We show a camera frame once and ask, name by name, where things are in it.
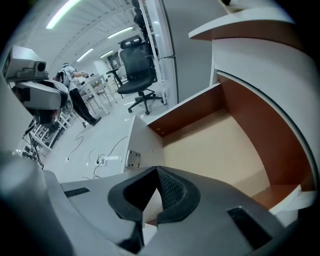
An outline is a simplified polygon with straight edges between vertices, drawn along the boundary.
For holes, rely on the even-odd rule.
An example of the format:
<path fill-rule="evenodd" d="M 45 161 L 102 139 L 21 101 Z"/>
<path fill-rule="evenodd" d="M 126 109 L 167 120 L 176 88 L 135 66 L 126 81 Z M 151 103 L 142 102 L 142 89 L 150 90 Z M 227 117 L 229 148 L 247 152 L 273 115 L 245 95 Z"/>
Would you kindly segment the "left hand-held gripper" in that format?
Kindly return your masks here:
<path fill-rule="evenodd" d="M 12 46 L 5 60 L 2 75 L 7 82 L 16 82 L 17 97 L 27 109 L 57 110 L 67 104 L 67 87 L 47 79 L 46 66 L 32 49 L 22 46 Z"/>

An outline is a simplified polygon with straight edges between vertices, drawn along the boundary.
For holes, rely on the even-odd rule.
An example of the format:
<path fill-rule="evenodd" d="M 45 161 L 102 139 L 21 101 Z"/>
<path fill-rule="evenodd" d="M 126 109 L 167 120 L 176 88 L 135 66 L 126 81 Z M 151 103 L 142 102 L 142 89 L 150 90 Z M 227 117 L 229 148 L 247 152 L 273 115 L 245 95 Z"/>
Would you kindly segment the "white desk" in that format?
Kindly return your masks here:
<path fill-rule="evenodd" d="M 248 86 L 288 121 L 310 161 L 317 195 L 303 194 L 287 209 L 312 201 L 320 216 L 320 71 L 292 18 L 276 7 L 246 9 L 207 22 L 189 37 L 212 43 L 212 75 Z"/>

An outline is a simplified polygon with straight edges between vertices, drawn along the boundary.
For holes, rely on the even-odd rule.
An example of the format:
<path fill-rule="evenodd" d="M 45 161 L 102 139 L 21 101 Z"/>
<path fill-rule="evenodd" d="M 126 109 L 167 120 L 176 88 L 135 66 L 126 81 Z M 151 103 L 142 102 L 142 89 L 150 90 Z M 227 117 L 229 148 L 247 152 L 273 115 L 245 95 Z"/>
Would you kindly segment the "black mesh office chair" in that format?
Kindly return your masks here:
<path fill-rule="evenodd" d="M 152 84 L 158 81 L 153 61 L 154 56 L 150 54 L 149 42 L 143 41 L 139 35 L 136 35 L 120 42 L 120 49 L 119 58 L 123 62 L 127 82 L 122 83 L 116 69 L 109 71 L 108 74 L 112 73 L 118 80 L 118 94 L 138 93 L 135 103 L 128 108 L 128 112 L 131 113 L 133 107 L 144 103 L 145 114 L 149 115 L 147 101 L 159 100 L 161 103 L 164 102 L 163 97 L 157 96 L 153 90 L 148 94 L 144 93 L 145 90 L 148 90 Z"/>

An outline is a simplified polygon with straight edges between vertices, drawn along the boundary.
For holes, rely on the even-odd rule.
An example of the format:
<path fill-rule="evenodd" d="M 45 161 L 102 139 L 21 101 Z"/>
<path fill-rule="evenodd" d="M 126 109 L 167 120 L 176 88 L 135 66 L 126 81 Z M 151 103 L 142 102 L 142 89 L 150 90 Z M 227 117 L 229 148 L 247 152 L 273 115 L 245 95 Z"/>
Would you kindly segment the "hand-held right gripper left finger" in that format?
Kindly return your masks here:
<path fill-rule="evenodd" d="M 41 239 L 48 255 L 156 255 L 156 236 L 144 244 L 142 212 L 123 217 L 110 205 L 133 210 L 123 192 L 156 168 L 125 172 L 101 179 L 60 184 L 43 171 Z"/>

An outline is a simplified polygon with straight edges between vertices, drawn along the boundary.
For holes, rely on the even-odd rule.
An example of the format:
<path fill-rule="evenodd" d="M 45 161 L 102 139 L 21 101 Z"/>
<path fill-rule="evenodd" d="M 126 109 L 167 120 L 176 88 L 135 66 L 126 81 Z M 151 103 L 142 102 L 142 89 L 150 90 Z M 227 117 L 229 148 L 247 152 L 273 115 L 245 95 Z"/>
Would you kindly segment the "white wooden drawer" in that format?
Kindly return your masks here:
<path fill-rule="evenodd" d="M 226 182 L 287 226 L 317 196 L 312 151 L 267 95 L 226 72 L 151 122 L 131 123 L 124 172 L 167 166 Z"/>

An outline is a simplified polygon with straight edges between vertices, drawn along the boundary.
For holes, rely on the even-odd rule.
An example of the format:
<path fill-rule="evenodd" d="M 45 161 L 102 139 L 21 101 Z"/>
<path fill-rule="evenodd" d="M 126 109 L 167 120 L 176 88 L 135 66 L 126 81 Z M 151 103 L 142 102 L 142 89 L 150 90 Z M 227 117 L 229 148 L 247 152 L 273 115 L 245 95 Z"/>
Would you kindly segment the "white storage shelf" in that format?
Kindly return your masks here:
<path fill-rule="evenodd" d="M 59 121 L 53 124 L 39 124 L 32 121 L 22 136 L 25 143 L 22 155 L 27 155 L 44 165 L 48 156 L 54 152 L 53 147 L 62 128 Z"/>

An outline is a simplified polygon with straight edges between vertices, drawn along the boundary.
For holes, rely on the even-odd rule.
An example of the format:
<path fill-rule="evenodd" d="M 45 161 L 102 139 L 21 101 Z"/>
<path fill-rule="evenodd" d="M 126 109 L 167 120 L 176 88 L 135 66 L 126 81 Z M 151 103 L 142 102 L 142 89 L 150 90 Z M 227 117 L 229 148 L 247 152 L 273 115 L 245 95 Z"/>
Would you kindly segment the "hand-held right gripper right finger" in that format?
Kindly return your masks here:
<path fill-rule="evenodd" d="M 262 205 L 226 182 L 166 166 L 159 169 L 192 182 L 200 200 L 185 219 L 158 224 L 143 248 L 145 256 L 248 256 L 256 248 L 237 226 L 241 212 L 240 226 L 247 233 L 253 223 L 261 228 L 261 233 L 252 232 L 255 240 L 270 242 L 285 229 Z"/>

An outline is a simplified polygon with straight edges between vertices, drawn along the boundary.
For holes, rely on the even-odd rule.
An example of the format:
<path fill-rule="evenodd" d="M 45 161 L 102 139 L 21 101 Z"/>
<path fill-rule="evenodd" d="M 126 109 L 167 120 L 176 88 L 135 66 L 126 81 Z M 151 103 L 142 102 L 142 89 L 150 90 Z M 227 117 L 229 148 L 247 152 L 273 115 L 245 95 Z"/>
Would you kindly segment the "white rack of black items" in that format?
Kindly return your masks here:
<path fill-rule="evenodd" d="M 148 42 L 164 103 L 178 103 L 176 66 L 172 36 L 162 0 L 130 0 L 134 7 L 133 21 Z"/>

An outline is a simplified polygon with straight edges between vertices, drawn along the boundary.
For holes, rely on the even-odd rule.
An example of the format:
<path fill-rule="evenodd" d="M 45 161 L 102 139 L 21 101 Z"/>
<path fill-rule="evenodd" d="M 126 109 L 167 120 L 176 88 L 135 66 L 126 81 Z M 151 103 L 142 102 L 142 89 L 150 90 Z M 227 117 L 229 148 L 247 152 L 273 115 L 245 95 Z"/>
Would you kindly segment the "grey refrigerator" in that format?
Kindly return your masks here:
<path fill-rule="evenodd" d="M 189 32 L 227 14 L 218 0 L 162 0 L 174 52 L 177 100 L 210 84 L 212 43 L 189 38 Z"/>

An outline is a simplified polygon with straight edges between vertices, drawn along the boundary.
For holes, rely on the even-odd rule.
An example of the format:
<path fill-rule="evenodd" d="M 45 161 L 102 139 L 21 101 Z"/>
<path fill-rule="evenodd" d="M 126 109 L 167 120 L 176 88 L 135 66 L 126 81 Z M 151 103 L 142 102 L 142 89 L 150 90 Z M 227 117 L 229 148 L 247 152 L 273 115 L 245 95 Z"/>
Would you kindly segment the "white work table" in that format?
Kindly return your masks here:
<path fill-rule="evenodd" d="M 86 106 L 89 107 L 96 116 L 98 115 L 98 111 L 103 112 L 105 115 L 110 114 L 103 99 L 107 101 L 110 107 L 118 102 L 115 98 L 115 93 L 112 91 L 104 75 L 87 78 L 81 83 L 78 90 Z"/>

